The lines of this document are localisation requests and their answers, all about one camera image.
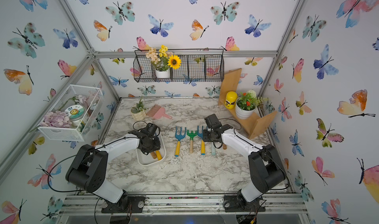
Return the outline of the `blue rake yellow handle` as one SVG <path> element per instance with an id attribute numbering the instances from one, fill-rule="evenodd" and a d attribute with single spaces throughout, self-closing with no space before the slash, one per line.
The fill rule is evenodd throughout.
<path id="1" fill-rule="evenodd" d="M 203 126 L 200 128 L 199 126 L 197 127 L 197 136 L 201 140 L 201 155 L 205 155 L 205 143 L 203 141 Z"/>

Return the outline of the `white storage box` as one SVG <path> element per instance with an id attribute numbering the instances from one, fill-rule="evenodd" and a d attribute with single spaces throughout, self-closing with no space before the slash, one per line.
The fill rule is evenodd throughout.
<path id="1" fill-rule="evenodd" d="M 161 148 L 159 150 L 159 154 L 161 155 L 161 159 L 154 159 L 152 155 L 145 155 L 139 149 L 136 149 L 137 161 L 143 167 L 159 165 L 163 163 L 166 159 L 167 151 L 165 147 L 165 143 L 163 141 L 162 135 L 159 135 L 159 141 Z"/>

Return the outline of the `green rake wooden handle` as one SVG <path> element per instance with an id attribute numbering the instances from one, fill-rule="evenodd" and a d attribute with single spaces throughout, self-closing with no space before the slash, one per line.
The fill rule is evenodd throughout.
<path id="1" fill-rule="evenodd" d="M 189 152 L 192 154 L 193 153 L 193 141 L 194 138 L 197 136 L 197 130 L 187 130 L 187 136 L 190 137 L 190 146 L 189 146 Z"/>

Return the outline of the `blue fork yellow handle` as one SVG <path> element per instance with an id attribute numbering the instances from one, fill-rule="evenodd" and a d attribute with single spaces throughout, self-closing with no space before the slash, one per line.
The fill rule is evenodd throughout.
<path id="1" fill-rule="evenodd" d="M 187 128 L 182 128 L 182 127 L 176 127 L 175 130 L 175 138 L 178 140 L 177 141 L 177 146 L 175 150 L 175 157 L 178 157 L 180 154 L 180 146 L 181 146 L 181 141 L 186 137 L 187 134 Z"/>

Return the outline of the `light teal hand fork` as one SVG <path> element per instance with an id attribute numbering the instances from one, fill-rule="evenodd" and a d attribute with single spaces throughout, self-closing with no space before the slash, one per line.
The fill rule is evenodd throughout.
<path id="1" fill-rule="evenodd" d="M 215 148 L 214 144 L 211 145 L 211 154 L 212 154 L 212 156 L 216 156 L 216 148 Z"/>

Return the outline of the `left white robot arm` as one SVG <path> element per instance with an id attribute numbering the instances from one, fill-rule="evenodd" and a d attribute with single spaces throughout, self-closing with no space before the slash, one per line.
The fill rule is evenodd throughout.
<path id="1" fill-rule="evenodd" d="M 83 145 L 71 163 L 66 180 L 86 192 L 116 204 L 126 192 L 106 179 L 107 165 L 113 159 L 132 150 L 140 150 L 144 155 L 159 151 L 160 127 L 148 123 L 144 128 L 131 130 L 123 137 L 108 144 Z"/>

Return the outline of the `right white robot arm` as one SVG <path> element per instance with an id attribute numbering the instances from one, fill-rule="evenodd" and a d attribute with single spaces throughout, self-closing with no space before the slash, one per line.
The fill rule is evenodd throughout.
<path id="1" fill-rule="evenodd" d="M 222 124 L 215 114 L 205 119 L 204 142 L 219 142 L 236 150 L 247 159 L 250 182 L 240 190 L 239 199 L 250 203 L 286 180 L 285 169 L 277 149 L 272 145 L 260 145 L 237 133 L 229 124 Z"/>

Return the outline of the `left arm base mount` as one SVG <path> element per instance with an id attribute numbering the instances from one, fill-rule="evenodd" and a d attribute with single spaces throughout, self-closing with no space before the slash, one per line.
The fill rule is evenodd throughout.
<path id="1" fill-rule="evenodd" d="M 117 203 L 105 201 L 106 207 L 103 207 L 101 213 L 117 214 L 117 213 L 142 213 L 145 206 L 146 198 L 144 196 L 135 196 L 125 194 Z"/>

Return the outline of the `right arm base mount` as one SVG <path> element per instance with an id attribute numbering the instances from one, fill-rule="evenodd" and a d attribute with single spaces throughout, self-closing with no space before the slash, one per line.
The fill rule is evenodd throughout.
<path id="1" fill-rule="evenodd" d="M 241 194 L 225 195 L 223 201 L 225 212 L 265 212 L 264 200 L 260 196 L 251 202 L 247 202 Z"/>

